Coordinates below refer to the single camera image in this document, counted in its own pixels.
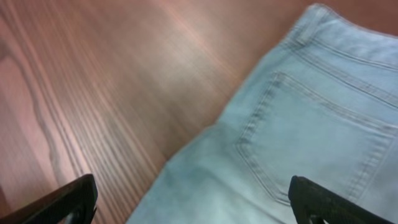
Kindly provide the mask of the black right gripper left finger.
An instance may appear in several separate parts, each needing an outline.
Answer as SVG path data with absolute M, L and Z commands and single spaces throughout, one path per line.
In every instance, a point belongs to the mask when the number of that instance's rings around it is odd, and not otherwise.
M 93 174 L 85 174 L 29 205 L 1 218 L 2 224 L 90 224 L 98 190 Z

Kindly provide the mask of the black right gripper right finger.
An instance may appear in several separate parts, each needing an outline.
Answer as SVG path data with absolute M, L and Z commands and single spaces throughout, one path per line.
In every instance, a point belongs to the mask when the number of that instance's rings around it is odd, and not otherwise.
M 298 224 L 392 224 L 305 177 L 292 177 L 288 198 Z

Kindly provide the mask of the light blue denim shorts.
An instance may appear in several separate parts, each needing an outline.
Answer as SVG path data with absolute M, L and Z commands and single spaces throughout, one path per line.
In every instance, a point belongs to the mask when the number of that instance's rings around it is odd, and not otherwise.
M 397 221 L 397 37 L 312 4 L 129 223 L 294 223 L 304 176 Z

